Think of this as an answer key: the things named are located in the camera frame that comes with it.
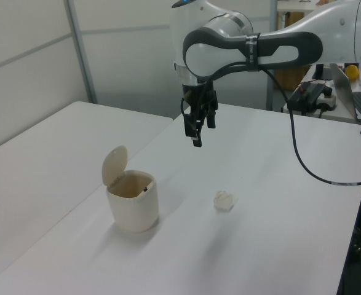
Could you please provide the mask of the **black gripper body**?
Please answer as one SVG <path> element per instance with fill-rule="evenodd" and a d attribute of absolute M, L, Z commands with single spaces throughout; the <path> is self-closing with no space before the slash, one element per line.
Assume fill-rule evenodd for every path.
<path fill-rule="evenodd" d="M 200 85 L 182 85 L 181 113 L 191 117 L 215 117 L 218 100 L 213 82 Z"/>

